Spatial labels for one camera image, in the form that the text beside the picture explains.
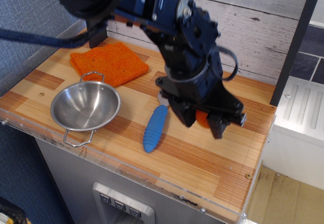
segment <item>orange towel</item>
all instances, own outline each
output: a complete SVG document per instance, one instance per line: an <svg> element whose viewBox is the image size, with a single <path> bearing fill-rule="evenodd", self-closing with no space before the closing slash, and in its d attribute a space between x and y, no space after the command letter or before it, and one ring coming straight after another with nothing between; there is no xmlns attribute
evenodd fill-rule
<svg viewBox="0 0 324 224"><path fill-rule="evenodd" d="M108 44L85 53L72 53L70 62L80 76L96 71L104 74L104 82L113 87L148 72L148 65L123 43ZM90 74L84 80L100 81L102 78Z"/></svg>

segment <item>control panel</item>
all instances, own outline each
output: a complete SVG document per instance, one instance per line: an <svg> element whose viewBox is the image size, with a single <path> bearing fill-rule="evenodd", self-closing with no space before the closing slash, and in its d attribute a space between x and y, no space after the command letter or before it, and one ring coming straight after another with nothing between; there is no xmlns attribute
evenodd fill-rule
<svg viewBox="0 0 324 224"><path fill-rule="evenodd" d="M99 182L93 185L93 194L102 224L155 224L155 211L150 206Z"/></svg>

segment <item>metal bowl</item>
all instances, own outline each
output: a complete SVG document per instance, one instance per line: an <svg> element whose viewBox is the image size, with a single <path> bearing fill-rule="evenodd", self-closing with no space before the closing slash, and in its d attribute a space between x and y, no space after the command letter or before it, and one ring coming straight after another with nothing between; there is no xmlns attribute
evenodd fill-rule
<svg viewBox="0 0 324 224"><path fill-rule="evenodd" d="M97 73L102 76L102 82L82 81L83 77ZM90 143L93 133L108 124L117 115L120 108L120 96L110 85L103 82L104 75L98 72L84 74L80 82L75 83L53 99L51 115L53 120L66 129L63 141L73 147ZM74 145L66 141L68 131L92 130L87 142Z"/></svg>

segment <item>white wooden wall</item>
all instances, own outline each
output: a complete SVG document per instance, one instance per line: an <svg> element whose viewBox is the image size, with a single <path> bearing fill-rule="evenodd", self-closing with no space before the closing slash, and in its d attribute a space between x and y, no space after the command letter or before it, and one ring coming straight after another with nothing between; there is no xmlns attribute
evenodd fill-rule
<svg viewBox="0 0 324 224"><path fill-rule="evenodd" d="M195 0L219 23L217 44L239 59L239 74L276 84L306 0ZM121 41L157 50L138 27L110 22L109 35ZM223 69L233 62L222 57Z"/></svg>

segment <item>floor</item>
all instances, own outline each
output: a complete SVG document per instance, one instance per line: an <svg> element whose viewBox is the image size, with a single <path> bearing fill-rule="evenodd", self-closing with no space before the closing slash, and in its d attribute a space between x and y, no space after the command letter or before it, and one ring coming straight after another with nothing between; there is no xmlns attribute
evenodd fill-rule
<svg viewBox="0 0 324 224"><path fill-rule="evenodd" d="M257 224L323 224L324 190L262 167L247 213Z"/></svg>

